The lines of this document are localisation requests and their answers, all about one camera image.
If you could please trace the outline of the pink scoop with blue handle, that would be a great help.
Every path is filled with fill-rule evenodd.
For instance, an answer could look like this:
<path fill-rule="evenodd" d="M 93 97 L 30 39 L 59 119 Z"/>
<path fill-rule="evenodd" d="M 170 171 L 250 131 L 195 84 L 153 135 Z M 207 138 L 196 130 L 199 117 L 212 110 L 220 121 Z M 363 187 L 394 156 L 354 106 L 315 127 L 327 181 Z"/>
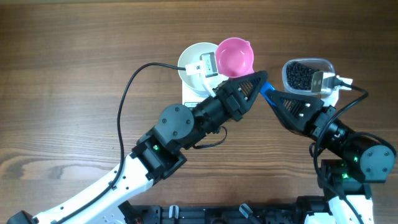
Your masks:
<path fill-rule="evenodd" d="M 231 37 L 222 41 L 216 49 L 215 59 L 218 71 L 227 76 L 228 80 L 256 72 L 253 69 L 254 51 L 251 43 L 238 37 Z M 262 95 L 266 101 L 267 90 L 274 90 L 268 81 L 265 82 L 258 94 Z"/>

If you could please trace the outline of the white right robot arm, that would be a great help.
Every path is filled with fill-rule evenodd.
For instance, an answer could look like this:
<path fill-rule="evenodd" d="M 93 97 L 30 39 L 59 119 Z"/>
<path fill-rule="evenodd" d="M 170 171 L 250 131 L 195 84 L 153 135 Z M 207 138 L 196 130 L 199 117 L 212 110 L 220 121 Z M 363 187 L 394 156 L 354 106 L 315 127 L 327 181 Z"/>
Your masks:
<path fill-rule="evenodd" d="M 372 223 L 370 184 L 383 184 L 394 168 L 397 151 L 384 139 L 356 132 L 339 116 L 367 96 L 337 111 L 314 96 L 263 90 L 284 128 L 314 142 L 310 146 L 318 185 L 337 223 Z"/>

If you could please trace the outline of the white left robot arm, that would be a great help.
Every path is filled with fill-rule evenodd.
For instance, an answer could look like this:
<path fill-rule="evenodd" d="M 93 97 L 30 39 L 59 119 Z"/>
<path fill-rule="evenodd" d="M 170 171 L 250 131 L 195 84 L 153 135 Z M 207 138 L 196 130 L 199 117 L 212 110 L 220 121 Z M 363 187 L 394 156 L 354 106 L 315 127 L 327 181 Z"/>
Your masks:
<path fill-rule="evenodd" d="M 254 104 L 268 74 L 259 71 L 230 78 L 190 109 L 181 104 L 166 107 L 159 122 L 146 132 L 130 154 L 104 177 L 56 207 L 31 215 L 20 211 L 8 223 L 100 223 L 123 222 L 116 208 L 160 180 L 170 177 L 185 162 L 181 149 L 190 149 L 210 133 L 217 132 L 230 119 L 240 121 Z"/>

